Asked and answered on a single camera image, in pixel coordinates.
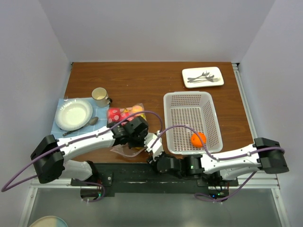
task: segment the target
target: blue placemat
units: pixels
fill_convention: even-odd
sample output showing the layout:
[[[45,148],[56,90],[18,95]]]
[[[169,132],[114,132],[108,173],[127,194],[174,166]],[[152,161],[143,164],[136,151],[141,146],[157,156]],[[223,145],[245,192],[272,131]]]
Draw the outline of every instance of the blue placemat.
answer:
[[[64,138],[82,135],[82,134],[100,129],[103,126],[106,126],[106,124],[107,124],[107,110],[108,110],[109,106],[100,108],[96,105],[93,98],[84,98],[84,99],[89,101],[89,103],[93,107],[93,114],[92,114],[91,117],[98,117],[99,118],[97,124],[92,125],[92,126],[86,126],[83,129],[77,130],[77,131],[65,136]],[[59,109],[59,107],[62,106],[63,102],[64,102],[63,99],[59,99],[57,110]],[[58,127],[58,125],[56,124],[56,122],[53,121],[53,127],[52,127],[51,134],[53,134],[55,136],[55,138],[57,138],[57,139],[62,138],[63,137],[62,134],[66,133],[66,132],[67,131],[65,131],[65,130],[61,130]]]

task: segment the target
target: white plastic basket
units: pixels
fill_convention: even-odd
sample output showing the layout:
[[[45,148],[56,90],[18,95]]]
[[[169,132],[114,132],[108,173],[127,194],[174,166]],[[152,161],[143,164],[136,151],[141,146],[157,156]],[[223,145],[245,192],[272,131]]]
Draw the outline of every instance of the white plastic basket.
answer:
[[[207,92],[184,91],[164,96],[165,127],[186,125],[206,136],[206,147],[212,153],[223,148],[219,123],[212,96]],[[190,138],[193,132],[186,128],[173,128],[166,132],[167,146],[171,153],[189,155],[205,153],[194,147]]]

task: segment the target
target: mug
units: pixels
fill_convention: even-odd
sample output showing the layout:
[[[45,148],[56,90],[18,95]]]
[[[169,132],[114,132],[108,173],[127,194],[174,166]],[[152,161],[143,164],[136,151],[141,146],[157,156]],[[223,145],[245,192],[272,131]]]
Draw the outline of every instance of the mug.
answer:
[[[91,96],[99,107],[105,107],[113,102],[113,100],[108,97],[108,93],[103,87],[95,88],[92,91]]]

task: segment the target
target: spoon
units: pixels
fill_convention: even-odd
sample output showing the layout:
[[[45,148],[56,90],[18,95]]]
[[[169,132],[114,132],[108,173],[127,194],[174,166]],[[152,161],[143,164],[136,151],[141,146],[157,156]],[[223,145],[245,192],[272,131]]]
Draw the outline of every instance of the spoon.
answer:
[[[98,117],[93,117],[89,120],[89,122],[86,123],[86,125],[82,126],[79,129],[76,129],[76,130],[73,130],[73,131],[68,131],[68,132],[64,133],[62,136],[67,136],[67,135],[71,134],[74,131],[77,131],[77,130],[80,130],[80,129],[84,128],[85,126],[95,125],[97,123],[98,119],[99,119]]]

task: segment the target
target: round plate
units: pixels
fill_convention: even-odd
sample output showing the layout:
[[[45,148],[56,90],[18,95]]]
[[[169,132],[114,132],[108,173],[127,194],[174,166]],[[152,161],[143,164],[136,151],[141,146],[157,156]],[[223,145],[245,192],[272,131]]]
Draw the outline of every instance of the round plate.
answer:
[[[93,107],[88,101],[75,98],[64,102],[57,110],[55,122],[63,130],[77,130],[89,122],[92,114]]]
[[[67,227],[65,221],[56,216],[45,216],[38,219],[30,227]]]

